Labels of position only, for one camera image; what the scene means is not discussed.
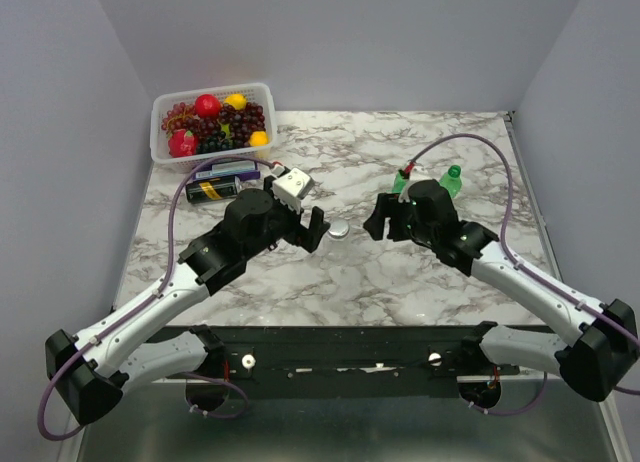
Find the black drink can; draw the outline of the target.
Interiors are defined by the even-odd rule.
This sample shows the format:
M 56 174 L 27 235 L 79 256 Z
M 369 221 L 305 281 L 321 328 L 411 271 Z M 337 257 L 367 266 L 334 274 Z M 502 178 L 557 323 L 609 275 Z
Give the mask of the black drink can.
M 190 204 L 202 205 L 234 198 L 241 190 L 238 177 L 224 176 L 190 182 L 185 187 L 185 195 Z

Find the yellow lemon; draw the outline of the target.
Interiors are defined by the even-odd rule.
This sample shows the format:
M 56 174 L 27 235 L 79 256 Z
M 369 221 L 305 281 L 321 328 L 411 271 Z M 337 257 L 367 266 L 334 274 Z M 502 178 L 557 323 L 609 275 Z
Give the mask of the yellow lemon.
M 254 131 L 248 142 L 251 147 L 263 147 L 269 144 L 269 137 L 265 131 Z
M 224 100 L 225 105 L 233 107 L 235 110 L 244 110 L 247 106 L 247 98 L 241 93 L 234 93 Z

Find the purple flat box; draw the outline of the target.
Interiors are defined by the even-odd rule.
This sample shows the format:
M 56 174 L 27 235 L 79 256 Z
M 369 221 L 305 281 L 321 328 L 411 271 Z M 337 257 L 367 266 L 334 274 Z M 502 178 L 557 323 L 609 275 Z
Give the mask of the purple flat box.
M 227 176 L 237 177 L 240 181 L 249 181 L 259 179 L 261 173 L 255 161 L 238 160 L 204 166 L 191 179 L 204 180 Z

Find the red grape bunch left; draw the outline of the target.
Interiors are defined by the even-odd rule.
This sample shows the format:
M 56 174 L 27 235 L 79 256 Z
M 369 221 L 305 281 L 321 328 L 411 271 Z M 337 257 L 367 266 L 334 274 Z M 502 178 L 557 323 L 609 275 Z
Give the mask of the red grape bunch left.
M 178 130 L 189 129 L 194 119 L 195 109 L 193 104 L 174 104 L 163 117 L 161 129 L 167 135 L 173 135 Z

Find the clear glass jar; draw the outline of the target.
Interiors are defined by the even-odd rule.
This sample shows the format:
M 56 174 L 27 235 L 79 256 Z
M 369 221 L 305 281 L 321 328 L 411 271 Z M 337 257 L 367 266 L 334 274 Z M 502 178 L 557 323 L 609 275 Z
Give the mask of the clear glass jar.
M 336 218 L 330 223 L 326 234 L 326 255 L 335 263 L 348 260 L 351 227 L 348 220 Z

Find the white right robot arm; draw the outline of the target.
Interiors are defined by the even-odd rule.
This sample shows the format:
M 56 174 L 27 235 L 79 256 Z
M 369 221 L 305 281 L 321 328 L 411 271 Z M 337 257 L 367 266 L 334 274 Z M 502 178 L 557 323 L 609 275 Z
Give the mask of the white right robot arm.
M 602 402 L 639 359 L 635 313 L 628 304 L 604 303 L 537 269 L 496 233 L 460 219 L 435 180 L 409 183 L 400 194 L 379 194 L 363 228 L 374 240 L 410 240 L 431 250 L 442 264 L 494 287 L 550 328 L 544 334 L 490 326 L 460 349 L 461 364 L 471 373 L 494 364 L 532 368 Z

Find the white plastic basket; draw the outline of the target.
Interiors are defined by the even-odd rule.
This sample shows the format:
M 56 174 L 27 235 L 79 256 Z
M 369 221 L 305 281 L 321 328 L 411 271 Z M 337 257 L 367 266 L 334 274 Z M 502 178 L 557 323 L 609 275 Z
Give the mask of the white plastic basket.
M 156 165 L 165 165 L 175 172 L 187 173 L 207 157 L 212 157 L 212 154 L 200 154 L 178 158 L 172 157 L 169 153 L 169 136 L 161 127 L 162 119 L 174 105 L 180 105 L 181 103 L 185 103 L 186 105 L 193 104 L 202 94 L 211 94 L 216 96 L 220 101 L 223 101 L 227 96 L 235 93 L 243 94 L 249 102 L 257 103 L 263 107 L 268 144 L 257 147 L 249 146 L 223 151 L 221 155 L 226 157 L 247 155 L 268 159 L 271 150 L 277 145 L 278 139 L 274 99 L 270 88 L 266 84 L 253 82 L 174 92 L 157 97 L 152 106 L 149 136 L 150 153 L 154 163 Z

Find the yellow lemon front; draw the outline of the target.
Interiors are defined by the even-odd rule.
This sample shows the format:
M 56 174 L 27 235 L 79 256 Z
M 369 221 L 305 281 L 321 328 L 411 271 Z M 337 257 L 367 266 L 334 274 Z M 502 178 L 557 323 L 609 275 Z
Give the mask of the yellow lemon front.
M 269 144 L 269 137 L 265 131 L 254 131 L 248 142 L 251 147 L 263 147 Z

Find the red apple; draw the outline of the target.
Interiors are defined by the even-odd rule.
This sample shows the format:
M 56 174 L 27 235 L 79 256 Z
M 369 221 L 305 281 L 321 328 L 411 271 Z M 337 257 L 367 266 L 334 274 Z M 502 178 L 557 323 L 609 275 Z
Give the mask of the red apple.
M 221 108 L 219 99 L 212 94 L 202 94 L 194 102 L 195 114 L 200 119 L 217 118 Z

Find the pink dragon fruit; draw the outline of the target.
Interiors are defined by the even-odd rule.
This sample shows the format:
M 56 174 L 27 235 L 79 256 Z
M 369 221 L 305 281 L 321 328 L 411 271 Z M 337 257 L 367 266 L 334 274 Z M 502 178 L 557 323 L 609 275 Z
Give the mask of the pink dragon fruit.
M 193 156 L 197 152 L 198 138 L 190 130 L 179 129 L 168 140 L 169 154 L 173 158 Z

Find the green bottle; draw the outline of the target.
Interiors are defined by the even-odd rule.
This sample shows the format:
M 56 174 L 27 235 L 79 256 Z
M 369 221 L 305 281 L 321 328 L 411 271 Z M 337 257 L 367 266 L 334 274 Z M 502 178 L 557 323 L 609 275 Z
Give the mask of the green bottle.
M 404 169 L 399 170 L 395 175 L 391 192 L 393 194 L 401 194 L 409 180 L 410 173 Z
M 439 180 L 439 185 L 449 193 L 449 196 L 452 199 L 454 199 L 461 191 L 461 172 L 462 170 L 459 165 L 452 165 Z

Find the black base frame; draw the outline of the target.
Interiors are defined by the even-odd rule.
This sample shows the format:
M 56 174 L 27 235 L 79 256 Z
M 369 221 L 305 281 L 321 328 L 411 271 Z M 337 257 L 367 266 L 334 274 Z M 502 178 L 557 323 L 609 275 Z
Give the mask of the black base frame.
M 473 326 L 213 326 L 224 352 L 199 374 L 226 376 L 250 401 L 430 396 L 455 398 L 458 381 L 516 375 L 478 350 Z

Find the black grape bunch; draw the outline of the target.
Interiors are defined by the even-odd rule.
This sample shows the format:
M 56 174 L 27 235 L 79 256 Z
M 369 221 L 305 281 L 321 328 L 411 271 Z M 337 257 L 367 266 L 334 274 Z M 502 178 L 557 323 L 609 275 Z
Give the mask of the black grape bunch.
M 224 131 L 203 134 L 198 139 L 196 154 L 210 154 L 234 149 L 234 142 Z

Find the yellow lemon back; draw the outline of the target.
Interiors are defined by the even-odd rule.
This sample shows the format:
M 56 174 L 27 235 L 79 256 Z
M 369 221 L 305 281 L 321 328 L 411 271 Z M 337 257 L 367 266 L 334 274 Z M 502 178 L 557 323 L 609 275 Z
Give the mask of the yellow lemon back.
M 247 98 L 241 93 L 234 93 L 224 100 L 225 105 L 233 107 L 235 110 L 244 110 L 247 106 Z

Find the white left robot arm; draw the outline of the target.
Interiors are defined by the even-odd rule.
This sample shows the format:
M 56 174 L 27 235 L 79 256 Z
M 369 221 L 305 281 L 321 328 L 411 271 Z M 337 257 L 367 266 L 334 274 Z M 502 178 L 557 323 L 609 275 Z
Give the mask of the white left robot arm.
M 133 389 L 170 375 L 214 375 L 222 343 L 206 327 L 167 342 L 151 337 L 187 309 L 205 301 L 246 271 L 248 262 L 285 241 L 314 252 L 330 225 L 319 207 L 303 225 L 302 199 L 279 188 L 245 189 L 213 229 L 169 255 L 165 274 L 116 311 L 70 334 L 58 330 L 45 342 L 49 384 L 38 412 L 57 393 L 81 427 L 92 424 Z

